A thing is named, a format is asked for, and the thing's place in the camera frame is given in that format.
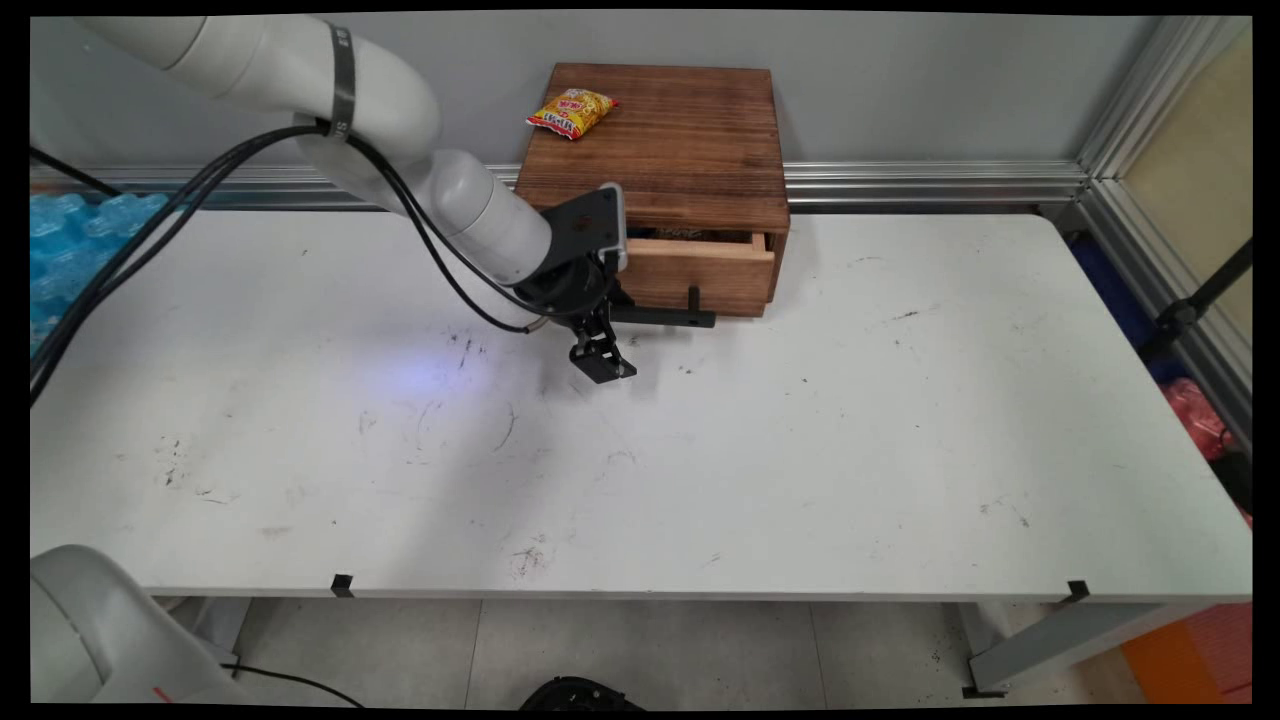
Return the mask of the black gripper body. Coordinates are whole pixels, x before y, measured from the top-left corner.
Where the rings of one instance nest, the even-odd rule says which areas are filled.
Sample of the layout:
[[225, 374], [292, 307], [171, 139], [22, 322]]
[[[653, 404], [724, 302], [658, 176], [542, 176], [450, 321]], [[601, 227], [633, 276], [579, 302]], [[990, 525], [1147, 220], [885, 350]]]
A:
[[575, 258], [518, 283], [518, 299], [549, 319], [589, 316], [604, 301], [616, 274], [599, 258]]

